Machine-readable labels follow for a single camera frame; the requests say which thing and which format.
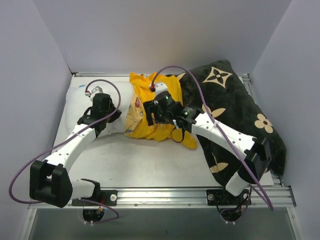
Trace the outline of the white pillow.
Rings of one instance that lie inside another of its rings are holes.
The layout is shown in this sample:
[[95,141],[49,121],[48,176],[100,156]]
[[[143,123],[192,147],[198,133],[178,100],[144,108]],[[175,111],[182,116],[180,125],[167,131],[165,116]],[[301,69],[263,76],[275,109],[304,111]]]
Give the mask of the white pillow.
[[[116,88],[106,82],[95,82],[89,90],[92,91],[96,87],[100,87],[102,92],[109,94],[115,106],[120,102],[120,117],[112,123],[108,123],[106,128],[101,132],[100,136],[106,136],[115,133],[125,132],[125,123],[130,108],[131,100],[134,95],[134,89],[129,82],[114,82]],[[92,106],[92,101],[85,95],[85,87],[71,87],[66,94],[65,106],[65,128],[68,134],[72,133],[77,121],[84,115],[87,108]]]

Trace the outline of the yellow printed pillowcase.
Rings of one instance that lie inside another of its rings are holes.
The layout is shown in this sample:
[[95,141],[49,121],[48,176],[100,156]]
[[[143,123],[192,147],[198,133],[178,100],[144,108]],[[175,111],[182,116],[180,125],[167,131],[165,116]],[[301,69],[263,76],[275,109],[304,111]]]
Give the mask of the yellow printed pillowcase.
[[155,94],[149,89],[155,75],[155,73],[152,73],[150,76],[145,77],[133,72],[130,74],[129,82],[133,87],[133,95],[126,115],[124,134],[130,138],[145,138],[158,142],[171,139],[189,149],[195,150],[198,144],[190,133],[182,133],[182,130],[174,129],[171,124],[156,123],[152,126],[148,125],[143,103],[155,97]]

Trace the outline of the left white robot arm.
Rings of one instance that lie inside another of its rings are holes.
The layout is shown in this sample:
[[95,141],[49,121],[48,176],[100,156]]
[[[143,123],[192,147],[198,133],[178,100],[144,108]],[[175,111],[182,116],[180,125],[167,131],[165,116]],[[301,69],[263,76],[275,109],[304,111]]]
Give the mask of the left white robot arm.
[[29,196],[46,204],[63,208],[74,199],[83,199],[95,206],[101,201],[101,185],[90,179],[71,180],[69,172],[85,150],[108,123],[121,116],[121,111],[106,93],[97,93],[92,106],[79,118],[72,133],[61,147],[43,161],[35,160],[30,166]]

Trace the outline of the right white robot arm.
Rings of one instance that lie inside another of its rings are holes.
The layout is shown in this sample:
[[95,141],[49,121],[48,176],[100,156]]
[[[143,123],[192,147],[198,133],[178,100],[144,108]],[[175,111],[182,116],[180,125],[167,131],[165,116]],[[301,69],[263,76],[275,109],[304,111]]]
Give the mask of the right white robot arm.
[[241,166],[228,180],[222,191],[222,200],[232,205],[249,185],[260,181],[271,162],[269,141],[241,133],[217,120],[196,106],[183,106],[173,100],[168,91],[143,103],[146,120],[153,124],[170,124],[183,132],[201,136],[234,154]]

